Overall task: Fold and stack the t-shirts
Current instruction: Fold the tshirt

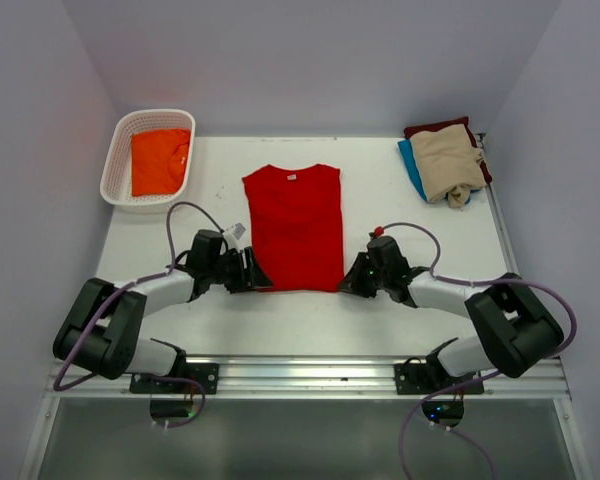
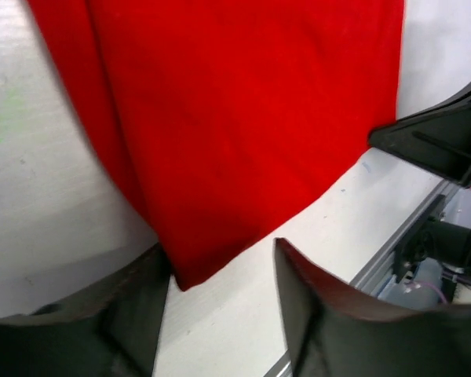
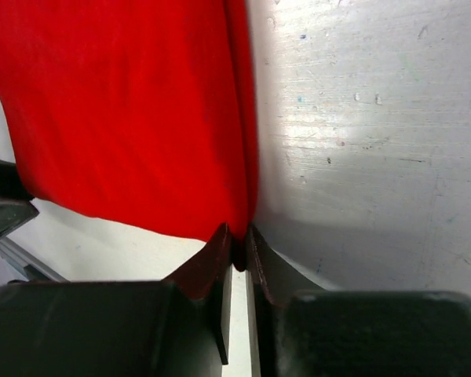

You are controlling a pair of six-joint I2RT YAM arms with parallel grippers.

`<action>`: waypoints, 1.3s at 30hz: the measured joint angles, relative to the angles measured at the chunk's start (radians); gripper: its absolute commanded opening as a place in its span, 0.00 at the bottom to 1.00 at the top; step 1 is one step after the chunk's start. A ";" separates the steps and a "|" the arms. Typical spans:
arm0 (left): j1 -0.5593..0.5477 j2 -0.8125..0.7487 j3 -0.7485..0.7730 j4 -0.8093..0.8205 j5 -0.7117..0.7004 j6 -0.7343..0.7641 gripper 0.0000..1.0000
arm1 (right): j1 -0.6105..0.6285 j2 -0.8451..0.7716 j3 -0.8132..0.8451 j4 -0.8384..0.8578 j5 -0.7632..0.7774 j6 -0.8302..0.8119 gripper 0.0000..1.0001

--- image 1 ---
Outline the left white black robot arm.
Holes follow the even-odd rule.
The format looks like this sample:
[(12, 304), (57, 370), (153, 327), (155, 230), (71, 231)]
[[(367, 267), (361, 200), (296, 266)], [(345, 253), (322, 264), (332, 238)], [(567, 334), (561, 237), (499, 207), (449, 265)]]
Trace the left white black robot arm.
[(159, 273), (122, 283), (89, 279), (53, 342), (53, 355), (63, 362), (53, 389), (63, 392), (94, 377), (115, 380), (125, 374), (152, 379), (169, 393), (194, 387), (186, 352), (143, 338), (140, 330), (145, 317), (190, 303), (213, 285), (237, 294), (269, 290), (273, 282), (251, 247), (240, 250), (213, 230), (198, 231), (191, 247)]

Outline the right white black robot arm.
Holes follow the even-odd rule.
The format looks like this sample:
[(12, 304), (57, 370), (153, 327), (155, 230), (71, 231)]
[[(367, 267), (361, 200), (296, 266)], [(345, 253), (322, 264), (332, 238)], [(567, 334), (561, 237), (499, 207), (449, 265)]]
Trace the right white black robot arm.
[(338, 289), (373, 298), (377, 292), (410, 308), (425, 308), (468, 319), (474, 335), (451, 338), (425, 356), (394, 367), (400, 394), (465, 388), (485, 370), (518, 378), (553, 354), (564, 333), (541, 300), (512, 273), (484, 283), (443, 281), (426, 267), (412, 267), (390, 236), (372, 239), (359, 253)]

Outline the red t shirt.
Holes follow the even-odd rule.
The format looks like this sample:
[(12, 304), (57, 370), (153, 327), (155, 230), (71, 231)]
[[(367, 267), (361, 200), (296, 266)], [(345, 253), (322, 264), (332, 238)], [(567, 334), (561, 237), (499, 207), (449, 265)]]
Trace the red t shirt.
[(341, 171), (266, 165), (242, 178), (255, 258), (273, 291), (334, 293), (344, 278)]

